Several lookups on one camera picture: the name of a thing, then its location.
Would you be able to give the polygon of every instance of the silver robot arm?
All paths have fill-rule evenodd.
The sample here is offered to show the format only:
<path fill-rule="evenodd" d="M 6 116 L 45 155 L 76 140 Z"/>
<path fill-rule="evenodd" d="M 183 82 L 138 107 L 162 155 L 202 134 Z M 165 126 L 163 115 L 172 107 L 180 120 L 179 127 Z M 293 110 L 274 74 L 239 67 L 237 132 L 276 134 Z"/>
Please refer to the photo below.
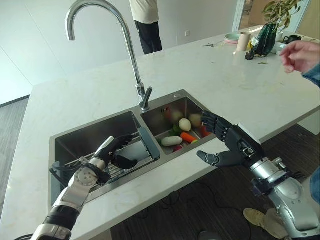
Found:
<path fill-rule="evenodd" d="M 110 175 L 103 170 L 109 162 L 122 169 L 133 168 L 136 160 L 116 156 L 117 149 L 128 144 L 132 135 L 118 138 L 109 137 L 95 152 L 89 163 L 78 169 L 69 181 L 51 212 L 34 232 L 31 240 L 69 240 L 71 231 L 81 213 L 91 188 L 96 184 L 104 184 Z"/>
<path fill-rule="evenodd" d="M 280 158 L 271 161 L 265 156 L 262 146 L 238 125 L 205 111 L 202 122 L 208 132 L 216 134 L 230 149 L 217 154 L 198 151 L 197 155 L 215 167 L 242 165 L 254 175 L 252 180 L 255 195 L 268 196 L 292 239 L 319 239 L 320 223 L 316 212 L 304 196 L 303 186 L 282 163 Z"/>

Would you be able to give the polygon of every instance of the floor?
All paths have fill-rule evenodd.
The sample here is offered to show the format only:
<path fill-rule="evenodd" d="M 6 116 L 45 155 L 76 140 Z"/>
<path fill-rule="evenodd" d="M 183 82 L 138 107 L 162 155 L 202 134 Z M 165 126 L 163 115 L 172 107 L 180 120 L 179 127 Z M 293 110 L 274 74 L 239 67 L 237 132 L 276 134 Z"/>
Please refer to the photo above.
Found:
<path fill-rule="evenodd" d="M 0 210 L 28 99 L 0 107 Z M 281 157 L 293 171 L 309 176 L 319 165 L 320 135 L 294 125 L 263 144 L 266 154 Z M 272 207 L 250 191 L 251 173 L 242 167 L 217 169 L 170 194 L 111 229 L 113 240 L 196 240 L 198 232 L 218 232 L 224 240 L 273 240 L 242 216 L 244 208 Z"/>
<path fill-rule="evenodd" d="M 246 28 L 256 26 L 256 24 L 249 23 L 251 7 L 252 7 L 251 1 L 246 0 L 243 8 L 244 12 L 242 13 L 239 29 L 246 29 Z"/>

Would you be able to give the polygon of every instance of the marble countertop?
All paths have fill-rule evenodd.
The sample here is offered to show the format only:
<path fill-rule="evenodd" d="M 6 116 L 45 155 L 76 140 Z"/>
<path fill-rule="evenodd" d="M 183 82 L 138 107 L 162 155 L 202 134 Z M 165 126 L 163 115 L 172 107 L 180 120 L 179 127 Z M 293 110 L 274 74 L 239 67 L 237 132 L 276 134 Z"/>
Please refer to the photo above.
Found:
<path fill-rule="evenodd" d="M 320 92 L 300 73 L 284 73 L 280 57 L 247 61 L 224 35 L 192 42 L 137 59 L 150 100 L 185 89 L 212 112 L 241 122 L 262 142 L 319 109 Z M 203 46 L 218 43 L 215 47 Z M 31 234 L 48 213 L 51 136 L 138 104 L 129 60 L 102 66 L 33 88 L 8 182 L 0 239 Z M 159 201 L 214 168 L 198 150 L 227 148 L 213 139 L 198 148 L 90 201 L 72 231 L 88 240 Z"/>

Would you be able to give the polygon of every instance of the human hand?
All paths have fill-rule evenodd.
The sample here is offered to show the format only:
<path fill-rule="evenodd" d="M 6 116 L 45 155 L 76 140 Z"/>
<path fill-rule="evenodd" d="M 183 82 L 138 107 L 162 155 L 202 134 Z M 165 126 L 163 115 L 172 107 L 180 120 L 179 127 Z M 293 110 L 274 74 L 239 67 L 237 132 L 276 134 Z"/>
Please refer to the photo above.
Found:
<path fill-rule="evenodd" d="M 284 71 L 305 73 L 320 62 L 320 45 L 308 41 L 293 41 L 279 54 Z"/>

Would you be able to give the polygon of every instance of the green vase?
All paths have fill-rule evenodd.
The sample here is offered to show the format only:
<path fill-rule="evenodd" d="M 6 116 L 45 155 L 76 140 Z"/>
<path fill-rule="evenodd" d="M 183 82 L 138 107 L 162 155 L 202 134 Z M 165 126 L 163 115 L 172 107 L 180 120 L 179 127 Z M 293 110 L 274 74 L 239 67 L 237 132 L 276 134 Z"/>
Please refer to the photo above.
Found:
<path fill-rule="evenodd" d="M 258 44 L 253 47 L 253 52 L 258 57 L 267 56 L 274 48 L 276 43 L 278 25 L 275 23 L 268 23 L 263 26 L 257 39 Z"/>

